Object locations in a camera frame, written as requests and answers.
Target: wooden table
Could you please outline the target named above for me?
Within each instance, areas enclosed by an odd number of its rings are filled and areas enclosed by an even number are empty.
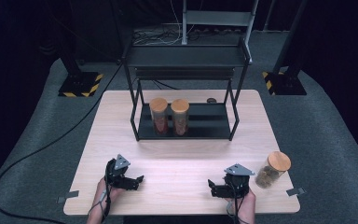
[[[144,91],[146,102],[155,97],[164,97],[168,102],[186,98],[190,103],[204,103],[213,97],[223,102],[224,93],[221,90]],[[232,141],[137,142],[130,124],[130,93],[107,91],[99,105],[70,189],[79,190],[78,197],[66,200],[64,213],[88,213],[106,164],[121,154],[131,163],[125,176],[136,178],[144,175],[145,179],[137,191],[126,191],[118,198],[111,208],[111,215],[226,214],[227,202],[212,197],[208,179],[216,185],[223,185],[224,170],[235,163],[257,173],[268,154],[279,150],[258,92],[241,91],[237,108],[240,124]],[[227,112],[229,121],[234,122],[229,104]],[[286,193],[293,188],[289,172],[283,174],[271,189],[261,189],[255,183],[255,177],[251,176],[249,186],[257,197],[257,213],[295,213],[299,210],[298,198],[289,197]]]

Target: black curtain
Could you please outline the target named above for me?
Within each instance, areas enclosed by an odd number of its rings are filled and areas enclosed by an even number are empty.
[[[274,1],[268,19],[268,29],[272,31],[289,31],[300,4],[301,0]]]
[[[123,52],[108,0],[71,1],[75,58],[80,62],[116,62]]]
[[[65,22],[68,2],[49,2]],[[0,0],[0,167],[33,115],[49,68],[58,59],[45,16],[39,0]]]
[[[125,0],[119,8],[124,20],[133,26],[158,25],[175,22],[172,7],[179,22],[182,22],[183,0]],[[250,11],[253,1],[226,0],[189,0],[187,9],[210,11]],[[254,30],[263,30],[269,14],[271,0],[259,1],[255,16]]]
[[[309,0],[285,65],[324,88],[358,144],[358,1]]]

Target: glass jar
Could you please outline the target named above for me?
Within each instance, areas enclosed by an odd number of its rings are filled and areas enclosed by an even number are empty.
[[[153,128],[156,134],[165,134],[168,131],[167,100],[155,98],[150,101],[150,113],[153,121]]]
[[[172,126],[175,135],[185,135],[188,132],[188,109],[190,104],[185,99],[177,99],[171,103]]]
[[[269,153],[263,166],[258,171],[255,183],[258,187],[267,189],[289,170],[291,165],[292,163],[286,154],[280,151],[273,151]]]

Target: metal stand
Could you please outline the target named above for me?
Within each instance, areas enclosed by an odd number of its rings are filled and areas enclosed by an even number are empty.
[[[204,25],[233,25],[246,26],[244,36],[245,46],[249,50],[249,38],[255,21],[255,12],[257,10],[258,0],[254,0],[252,11],[250,12],[224,12],[224,11],[196,11],[187,10],[187,1],[183,0],[183,20],[182,20],[182,45],[187,44],[187,25],[204,24]]]
[[[278,57],[277,62],[275,63],[272,72],[263,73],[263,77],[267,84],[267,89],[271,95],[307,95],[306,91],[304,90],[304,87],[302,86],[300,80],[297,77],[301,66],[305,61],[306,51],[304,49],[299,52],[299,56],[297,57],[298,63],[289,66],[286,72],[280,72],[284,58],[287,54],[287,50],[290,47],[293,35],[296,31],[306,4],[307,0],[301,2],[295,20],[293,21],[292,27],[290,29],[289,35],[287,36],[283,44],[281,53]]]
[[[40,2],[48,17],[58,54],[68,71],[68,77],[59,90],[59,96],[92,96],[98,88],[102,75],[97,72],[80,71],[48,1],[40,0]]]
[[[249,52],[243,38],[238,45],[229,46],[128,46],[122,58],[129,90],[133,102],[131,125],[136,140],[141,139],[228,139],[232,140],[239,123],[236,104],[241,92]],[[241,77],[234,94],[231,80],[234,68],[241,67]],[[138,89],[134,94],[131,84],[130,69],[136,71]],[[157,135],[153,129],[150,107],[142,94],[141,80],[225,80],[227,91],[223,103],[190,104],[189,128],[187,136],[175,136],[173,133]],[[231,99],[235,122],[230,130],[226,103]],[[141,98],[142,109],[139,127],[134,122],[138,100]]]

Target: orange lid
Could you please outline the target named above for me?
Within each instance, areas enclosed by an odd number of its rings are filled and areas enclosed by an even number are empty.
[[[268,162],[277,171],[287,171],[290,169],[292,163],[289,157],[280,151],[273,151],[268,155]]]
[[[163,112],[167,106],[167,100],[165,100],[164,98],[155,98],[152,101],[150,101],[150,109],[153,110],[154,112],[160,113]]]
[[[190,105],[188,104],[188,101],[185,99],[177,99],[172,101],[171,109],[173,112],[176,113],[184,113],[188,110]]]

